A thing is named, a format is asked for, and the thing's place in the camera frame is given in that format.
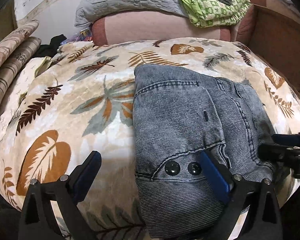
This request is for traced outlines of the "brown wooden headboard panel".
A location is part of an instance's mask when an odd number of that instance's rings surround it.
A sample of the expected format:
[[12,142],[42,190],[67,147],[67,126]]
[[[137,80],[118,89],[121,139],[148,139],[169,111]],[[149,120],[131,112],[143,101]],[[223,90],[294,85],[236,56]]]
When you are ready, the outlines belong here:
[[300,24],[254,5],[254,30],[248,47],[262,57],[300,96]]

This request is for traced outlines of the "striped beige lower cushion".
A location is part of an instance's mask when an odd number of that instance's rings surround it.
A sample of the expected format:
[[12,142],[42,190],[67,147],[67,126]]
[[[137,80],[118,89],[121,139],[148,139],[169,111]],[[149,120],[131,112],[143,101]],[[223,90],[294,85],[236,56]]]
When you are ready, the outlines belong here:
[[16,75],[41,45],[41,39],[29,37],[8,57],[0,67],[0,105]]

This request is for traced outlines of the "colourful small packets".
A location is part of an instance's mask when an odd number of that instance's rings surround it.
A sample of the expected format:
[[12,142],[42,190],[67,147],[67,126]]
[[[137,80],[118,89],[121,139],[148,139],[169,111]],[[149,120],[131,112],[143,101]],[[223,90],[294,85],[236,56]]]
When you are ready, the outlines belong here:
[[63,41],[63,44],[77,42],[77,41],[92,41],[92,32],[90,28],[85,28],[79,33],[72,35],[70,38],[67,38]]

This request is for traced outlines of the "green patterned folded cloth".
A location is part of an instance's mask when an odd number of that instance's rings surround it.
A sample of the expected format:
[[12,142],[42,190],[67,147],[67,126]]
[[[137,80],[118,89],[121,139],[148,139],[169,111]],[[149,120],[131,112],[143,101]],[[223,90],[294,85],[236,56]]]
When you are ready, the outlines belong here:
[[251,7],[250,0],[180,0],[190,22],[200,28],[239,23]]

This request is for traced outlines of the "striped beige cushion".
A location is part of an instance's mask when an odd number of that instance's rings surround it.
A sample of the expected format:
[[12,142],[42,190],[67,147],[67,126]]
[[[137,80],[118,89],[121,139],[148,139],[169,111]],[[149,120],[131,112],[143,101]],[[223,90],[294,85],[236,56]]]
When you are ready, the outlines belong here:
[[16,75],[41,45],[41,39],[29,37],[8,57],[0,67],[0,105]]
[[38,28],[39,21],[31,20],[20,28],[15,29],[0,41],[0,67],[16,48]]

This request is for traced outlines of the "striped beige upper cushion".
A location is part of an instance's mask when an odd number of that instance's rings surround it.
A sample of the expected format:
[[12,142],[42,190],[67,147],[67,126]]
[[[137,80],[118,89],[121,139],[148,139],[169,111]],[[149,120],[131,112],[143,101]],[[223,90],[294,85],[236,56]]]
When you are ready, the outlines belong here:
[[0,41],[0,67],[16,48],[38,28],[39,21],[31,20],[20,28],[15,29]]

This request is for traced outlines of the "blue denim pants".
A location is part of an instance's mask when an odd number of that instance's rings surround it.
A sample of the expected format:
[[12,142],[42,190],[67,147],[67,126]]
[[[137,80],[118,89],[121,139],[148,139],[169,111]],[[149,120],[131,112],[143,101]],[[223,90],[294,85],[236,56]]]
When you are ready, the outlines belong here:
[[136,67],[135,180],[152,238],[207,234],[223,211],[204,176],[207,150],[231,173],[260,182],[275,166],[260,161],[272,124],[248,84],[176,66]]

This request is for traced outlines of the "beige leaf-print blanket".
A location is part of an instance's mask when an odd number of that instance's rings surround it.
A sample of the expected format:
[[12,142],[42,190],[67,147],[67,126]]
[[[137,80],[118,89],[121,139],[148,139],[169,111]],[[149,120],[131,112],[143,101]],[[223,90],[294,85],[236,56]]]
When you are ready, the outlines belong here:
[[30,180],[57,180],[93,150],[102,167],[79,205],[100,239],[149,239],[134,179],[134,69],[185,67],[247,83],[277,133],[300,132],[300,99],[269,65],[239,42],[205,38],[61,46],[36,77],[18,120],[0,141],[0,195],[21,210]]

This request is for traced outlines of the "black garment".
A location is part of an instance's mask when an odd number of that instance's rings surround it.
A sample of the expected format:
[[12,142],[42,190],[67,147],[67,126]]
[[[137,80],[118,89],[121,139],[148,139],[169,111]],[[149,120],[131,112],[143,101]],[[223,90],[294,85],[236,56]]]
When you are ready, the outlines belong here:
[[57,54],[57,49],[60,44],[66,40],[66,37],[61,34],[51,38],[49,44],[40,45],[38,50],[34,53],[33,57],[54,57]]

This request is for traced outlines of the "pink sofa backrest cushion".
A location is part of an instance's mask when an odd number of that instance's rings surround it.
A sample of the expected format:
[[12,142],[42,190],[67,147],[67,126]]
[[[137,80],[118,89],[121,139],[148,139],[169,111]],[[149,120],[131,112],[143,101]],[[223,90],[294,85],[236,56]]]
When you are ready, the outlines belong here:
[[256,6],[267,5],[267,0],[251,0],[251,2],[253,5],[238,24],[208,28],[195,27],[188,18],[159,11],[119,12],[93,23],[92,39],[97,46],[179,37],[211,38],[248,44],[257,23]]

